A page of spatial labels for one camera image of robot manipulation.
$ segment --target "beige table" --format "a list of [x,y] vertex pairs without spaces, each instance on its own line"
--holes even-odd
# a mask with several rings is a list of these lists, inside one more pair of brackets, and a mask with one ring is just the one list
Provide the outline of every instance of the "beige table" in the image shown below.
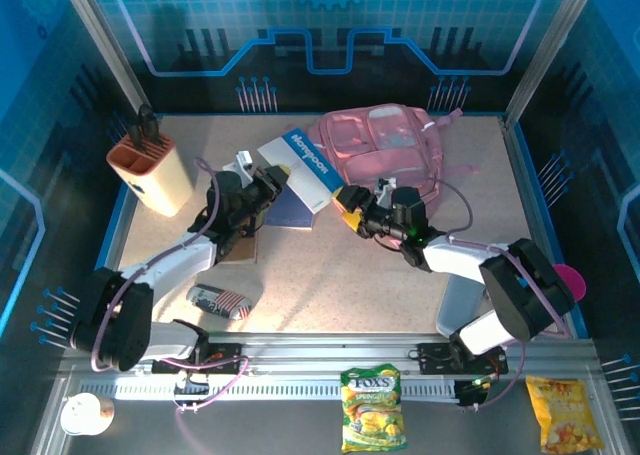
[[[164,133],[173,137],[181,157],[197,176],[196,192],[173,218],[138,204],[121,266],[139,262],[177,240],[204,207],[209,178],[196,174],[190,160],[206,158],[214,168],[229,163],[241,149],[251,151],[278,137],[285,126],[308,127],[317,117],[216,116],[166,117]],[[493,117],[463,117],[443,136],[446,166],[471,164],[477,175],[452,175],[474,210],[474,226],[463,238],[510,242],[529,236],[507,152]],[[466,222],[455,194],[444,190],[432,223],[448,229]],[[248,296],[255,308],[241,322],[205,314],[185,300],[196,283],[176,288],[154,309],[154,319],[175,318],[209,330],[435,332],[436,314],[447,275],[412,269],[399,254],[356,236],[329,206],[311,231],[263,227],[256,264],[220,266],[201,273],[206,283]]]

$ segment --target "metal pole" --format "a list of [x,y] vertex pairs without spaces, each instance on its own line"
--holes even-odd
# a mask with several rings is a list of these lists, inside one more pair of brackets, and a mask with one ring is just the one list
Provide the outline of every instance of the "metal pole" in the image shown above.
[[149,100],[95,0],[70,0],[135,112]]
[[531,59],[527,71],[516,87],[513,97],[507,106],[505,125],[511,129],[522,116],[531,97],[538,89],[542,78],[547,73],[551,62],[556,57],[564,40],[569,35],[578,16],[588,0],[563,0],[558,8],[547,33],[542,38],[538,50]]

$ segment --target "chip bag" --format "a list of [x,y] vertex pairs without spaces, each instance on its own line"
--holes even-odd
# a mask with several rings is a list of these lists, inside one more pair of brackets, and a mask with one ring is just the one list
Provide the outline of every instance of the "chip bag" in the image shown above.
[[584,382],[527,377],[544,453],[577,453],[604,448]]
[[340,376],[342,452],[390,452],[407,447],[400,413],[400,372],[386,364]]

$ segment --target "glass wall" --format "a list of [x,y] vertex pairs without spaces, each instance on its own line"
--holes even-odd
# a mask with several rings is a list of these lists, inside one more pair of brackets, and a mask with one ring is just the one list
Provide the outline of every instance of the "glass wall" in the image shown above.
[[[640,363],[639,117],[640,5],[590,0],[521,128],[564,257],[588,284],[580,302],[587,329],[603,361],[629,353],[633,364]],[[638,422],[625,426],[638,444]]]
[[18,454],[62,354],[43,290],[96,265],[120,189],[104,157],[129,114],[68,0],[0,0],[0,39],[0,451]]
[[97,1],[156,110],[171,113],[504,111],[561,2]]

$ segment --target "blue book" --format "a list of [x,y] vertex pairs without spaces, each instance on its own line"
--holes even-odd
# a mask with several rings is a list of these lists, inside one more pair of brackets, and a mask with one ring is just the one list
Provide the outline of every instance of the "blue book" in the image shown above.
[[311,229],[313,213],[293,190],[285,185],[282,193],[267,210],[264,224],[272,227]]

